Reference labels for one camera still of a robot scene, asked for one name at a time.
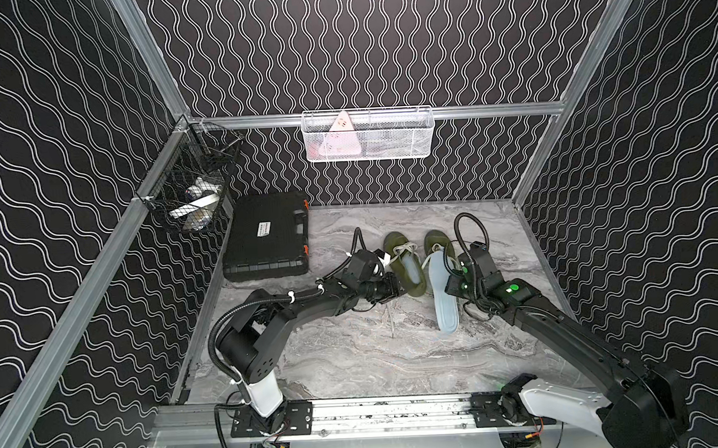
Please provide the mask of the green shoe one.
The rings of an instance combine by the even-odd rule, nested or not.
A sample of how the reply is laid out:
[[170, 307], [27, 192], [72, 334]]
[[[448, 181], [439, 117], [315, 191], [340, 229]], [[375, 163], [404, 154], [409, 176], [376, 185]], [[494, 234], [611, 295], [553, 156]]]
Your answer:
[[440, 252], [444, 254], [444, 264], [448, 269], [455, 269], [455, 261], [457, 255], [454, 252], [453, 242], [447, 234], [441, 230], [429, 230], [424, 238], [424, 251], [426, 259], [423, 265], [426, 265], [429, 261], [432, 261], [436, 253]]
[[427, 281], [416, 253], [417, 246], [401, 232], [391, 232], [385, 237], [383, 250], [391, 256], [388, 265], [390, 271], [395, 273], [410, 297], [419, 298], [425, 295]]

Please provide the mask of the white items in black basket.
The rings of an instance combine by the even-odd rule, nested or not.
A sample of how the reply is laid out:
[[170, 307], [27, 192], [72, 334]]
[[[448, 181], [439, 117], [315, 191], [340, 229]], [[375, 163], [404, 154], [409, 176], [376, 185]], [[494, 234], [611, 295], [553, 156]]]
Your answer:
[[221, 192], [223, 185], [214, 178], [198, 177], [185, 190], [185, 203], [168, 206], [168, 217], [182, 232], [203, 230], [213, 220]]

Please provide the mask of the pink triangle card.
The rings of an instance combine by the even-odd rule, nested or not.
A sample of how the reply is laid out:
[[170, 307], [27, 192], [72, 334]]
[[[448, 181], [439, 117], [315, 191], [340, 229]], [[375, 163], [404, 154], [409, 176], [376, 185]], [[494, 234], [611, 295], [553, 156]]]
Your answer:
[[348, 160], [363, 153], [354, 123], [346, 110], [338, 113], [329, 131], [325, 132], [322, 138], [318, 155], [325, 160]]

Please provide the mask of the black tool case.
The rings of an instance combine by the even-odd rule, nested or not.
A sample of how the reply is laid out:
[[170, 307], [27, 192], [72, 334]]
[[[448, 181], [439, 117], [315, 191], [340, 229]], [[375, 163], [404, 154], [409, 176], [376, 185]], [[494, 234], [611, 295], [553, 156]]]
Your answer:
[[247, 195], [238, 199], [223, 255], [224, 278], [237, 283], [306, 274], [308, 210], [304, 192]]

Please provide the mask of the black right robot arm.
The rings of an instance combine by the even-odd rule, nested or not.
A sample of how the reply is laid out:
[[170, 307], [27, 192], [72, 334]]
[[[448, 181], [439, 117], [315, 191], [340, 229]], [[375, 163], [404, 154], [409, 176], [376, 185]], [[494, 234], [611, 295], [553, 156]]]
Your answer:
[[594, 386], [587, 394], [548, 388], [536, 374], [523, 373], [500, 393], [498, 409], [505, 421], [562, 421], [603, 437], [612, 448], [680, 446], [688, 431], [686, 386], [673, 368], [625, 354], [566, 316], [532, 284], [506, 280], [487, 244], [473, 242], [443, 264], [449, 273], [447, 294], [534, 336]]

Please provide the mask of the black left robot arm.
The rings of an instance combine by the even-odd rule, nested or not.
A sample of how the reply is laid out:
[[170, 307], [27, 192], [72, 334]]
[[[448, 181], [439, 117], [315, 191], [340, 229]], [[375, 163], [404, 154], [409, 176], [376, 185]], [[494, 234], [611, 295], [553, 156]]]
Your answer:
[[264, 434], [278, 433], [284, 423], [287, 401], [275, 366], [290, 336], [305, 324], [352, 312], [362, 301], [375, 307], [402, 296], [402, 284], [386, 270], [389, 260], [380, 249], [357, 250], [309, 290], [255, 290], [216, 320], [207, 340], [211, 362], [238, 385]]

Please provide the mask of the light blue insole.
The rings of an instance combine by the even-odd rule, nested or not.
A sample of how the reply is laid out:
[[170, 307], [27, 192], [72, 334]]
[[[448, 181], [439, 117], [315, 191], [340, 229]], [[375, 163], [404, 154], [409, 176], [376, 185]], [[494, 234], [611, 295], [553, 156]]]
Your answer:
[[423, 281], [423, 275], [421, 274], [421, 265], [418, 262], [416, 254], [410, 251], [404, 251], [400, 254], [399, 262], [403, 267], [405, 279], [407, 279], [414, 288], [419, 287]]
[[443, 250], [433, 251], [426, 259], [423, 270], [431, 286], [437, 325], [441, 332], [448, 334], [459, 327], [459, 311], [456, 297], [446, 292], [451, 275], [444, 265], [444, 260]]

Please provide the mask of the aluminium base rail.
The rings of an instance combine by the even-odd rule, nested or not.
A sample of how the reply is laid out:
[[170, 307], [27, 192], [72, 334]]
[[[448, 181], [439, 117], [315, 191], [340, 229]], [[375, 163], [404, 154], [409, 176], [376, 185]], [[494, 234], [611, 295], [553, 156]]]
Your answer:
[[[282, 434], [267, 435], [251, 428], [251, 408], [219, 412], [228, 443], [332, 440], [423, 436], [442, 434], [515, 432], [555, 429], [564, 422], [572, 428], [600, 433], [597, 410], [611, 404], [590, 390], [534, 380], [522, 402], [533, 417], [525, 425], [501, 415], [500, 392], [441, 394], [376, 398], [290, 401]], [[219, 444], [214, 404], [167, 406], [155, 421], [152, 444], [158, 447]]]

